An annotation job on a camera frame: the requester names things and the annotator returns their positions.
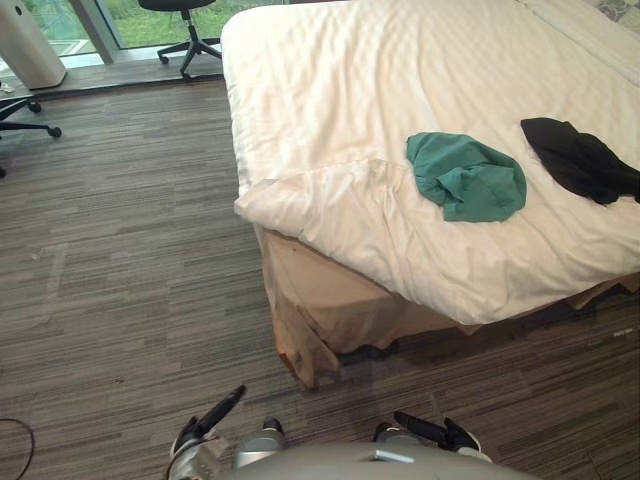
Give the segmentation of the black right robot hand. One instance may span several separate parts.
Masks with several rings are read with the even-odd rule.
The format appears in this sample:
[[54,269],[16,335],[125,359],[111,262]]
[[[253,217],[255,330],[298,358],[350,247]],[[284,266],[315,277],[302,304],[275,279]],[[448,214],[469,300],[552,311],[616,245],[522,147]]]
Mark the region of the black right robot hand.
[[457,452],[462,448],[469,448],[478,452],[481,451],[480,443],[471,433],[448,417],[444,419],[443,426],[403,411],[395,411],[393,417],[400,426],[410,433],[435,442],[443,450]]

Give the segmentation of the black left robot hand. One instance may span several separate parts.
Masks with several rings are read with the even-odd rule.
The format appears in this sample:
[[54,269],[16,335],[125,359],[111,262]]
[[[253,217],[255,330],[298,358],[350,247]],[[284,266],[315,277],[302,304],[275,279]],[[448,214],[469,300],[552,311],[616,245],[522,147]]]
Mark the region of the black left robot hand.
[[187,444],[205,440],[214,427],[239,403],[245,392],[246,386],[240,385],[201,418],[191,417],[177,435],[171,448],[171,454],[176,455]]

